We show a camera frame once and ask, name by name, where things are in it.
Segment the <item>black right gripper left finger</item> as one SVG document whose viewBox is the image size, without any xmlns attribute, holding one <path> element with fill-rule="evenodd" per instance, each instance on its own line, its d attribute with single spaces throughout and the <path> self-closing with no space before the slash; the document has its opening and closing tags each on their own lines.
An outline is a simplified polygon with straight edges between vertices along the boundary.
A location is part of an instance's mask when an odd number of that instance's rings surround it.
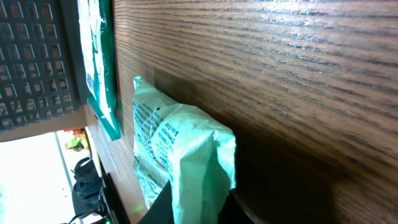
<svg viewBox="0 0 398 224">
<path fill-rule="evenodd" d="M 150 209 L 137 224 L 174 224 L 170 182 L 166 183 Z"/>
</svg>

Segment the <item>mint green wet wipes pack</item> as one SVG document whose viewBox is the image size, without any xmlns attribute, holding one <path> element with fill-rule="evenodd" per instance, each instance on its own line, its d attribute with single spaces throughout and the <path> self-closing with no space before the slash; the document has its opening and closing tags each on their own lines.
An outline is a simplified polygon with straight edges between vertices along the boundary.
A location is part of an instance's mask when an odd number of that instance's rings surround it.
<svg viewBox="0 0 398 224">
<path fill-rule="evenodd" d="M 170 184 L 175 223 L 217 223 L 236 186 L 233 131 L 134 78 L 134 171 L 147 208 Z"/>
</svg>

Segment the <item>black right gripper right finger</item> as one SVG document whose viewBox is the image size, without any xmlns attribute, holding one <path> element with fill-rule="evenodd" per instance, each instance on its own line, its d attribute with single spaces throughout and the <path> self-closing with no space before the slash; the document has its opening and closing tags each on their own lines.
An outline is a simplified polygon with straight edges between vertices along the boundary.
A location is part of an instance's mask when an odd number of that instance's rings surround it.
<svg viewBox="0 0 398 224">
<path fill-rule="evenodd" d="M 235 199 L 232 190 L 220 211 L 218 224 L 254 224 Z"/>
</svg>

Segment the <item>green 3M gloves package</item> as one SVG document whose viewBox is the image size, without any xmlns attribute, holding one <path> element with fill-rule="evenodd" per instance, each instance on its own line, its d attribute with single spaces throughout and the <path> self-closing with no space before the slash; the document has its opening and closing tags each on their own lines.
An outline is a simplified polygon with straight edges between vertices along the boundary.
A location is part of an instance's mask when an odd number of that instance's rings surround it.
<svg viewBox="0 0 398 224">
<path fill-rule="evenodd" d="M 80 43 L 85 66 L 88 103 L 99 117 L 107 138 L 121 137 L 114 114 L 117 80 L 111 0 L 78 0 Z"/>
</svg>

